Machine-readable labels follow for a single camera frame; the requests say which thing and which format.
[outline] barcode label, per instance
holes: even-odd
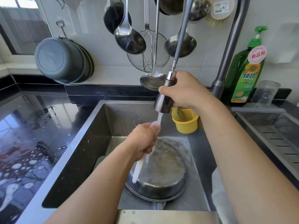
[[[229,0],[214,4],[214,14],[229,12]]]

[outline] yellow container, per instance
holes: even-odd
[[[197,119],[199,116],[194,114],[191,109],[183,109],[181,111],[184,113],[187,122],[180,121],[180,118],[178,117],[178,108],[172,108],[171,112],[172,120],[175,122],[178,132],[192,133],[196,131],[198,127]]]

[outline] window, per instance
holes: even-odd
[[[0,32],[13,55],[33,55],[51,37],[35,0],[0,0]]]

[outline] green bottle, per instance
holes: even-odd
[[[220,99],[225,105],[243,106],[249,101],[248,97],[260,77],[267,54],[267,49],[261,45],[260,39],[264,30],[267,30],[267,26],[257,26],[257,35],[249,42],[248,48],[234,56]]]

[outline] black countertop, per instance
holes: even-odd
[[[0,107],[0,223],[15,223],[93,108],[20,95]]]

